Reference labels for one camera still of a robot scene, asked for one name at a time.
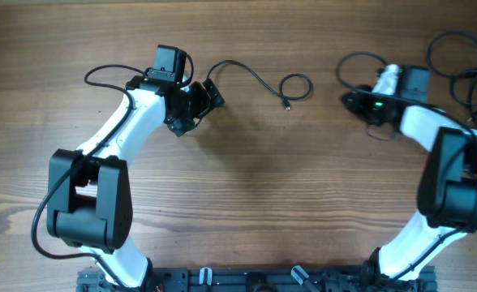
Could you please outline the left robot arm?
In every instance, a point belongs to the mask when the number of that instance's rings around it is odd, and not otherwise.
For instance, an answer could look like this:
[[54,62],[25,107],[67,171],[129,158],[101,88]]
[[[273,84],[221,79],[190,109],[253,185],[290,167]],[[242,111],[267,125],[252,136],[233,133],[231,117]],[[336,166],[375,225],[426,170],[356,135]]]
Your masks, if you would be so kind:
[[133,207],[128,168],[158,127],[165,125],[182,136],[223,106],[211,79],[199,83],[184,75],[192,63],[185,51],[159,45],[153,66],[137,70],[120,89],[120,106],[96,135],[75,151],[53,154],[48,192],[32,222],[32,244],[39,253],[57,258],[37,239],[45,213],[49,235],[77,250],[66,258],[94,259],[111,290],[164,289],[151,260],[137,251],[129,235]]

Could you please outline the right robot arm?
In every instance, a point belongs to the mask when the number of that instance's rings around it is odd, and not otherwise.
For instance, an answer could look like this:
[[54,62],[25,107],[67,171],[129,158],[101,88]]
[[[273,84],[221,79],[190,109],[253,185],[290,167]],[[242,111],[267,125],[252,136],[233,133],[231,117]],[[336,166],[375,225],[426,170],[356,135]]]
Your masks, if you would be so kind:
[[477,231],[477,130],[428,104],[429,79],[424,67],[390,64],[374,86],[353,87],[340,98],[366,124],[391,123],[429,153],[414,215],[363,268],[374,286],[416,280],[449,244]]

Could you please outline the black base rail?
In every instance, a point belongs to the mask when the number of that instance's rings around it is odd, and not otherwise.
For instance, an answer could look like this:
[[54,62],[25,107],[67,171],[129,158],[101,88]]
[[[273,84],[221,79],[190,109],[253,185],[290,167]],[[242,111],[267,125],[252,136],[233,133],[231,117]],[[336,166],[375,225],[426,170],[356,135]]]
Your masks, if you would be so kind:
[[254,292],[254,291],[418,291],[437,292],[435,269],[427,266],[419,277],[395,281],[380,288],[362,287],[359,266],[307,269],[308,278],[289,269],[208,269],[156,268],[160,291],[169,292]]

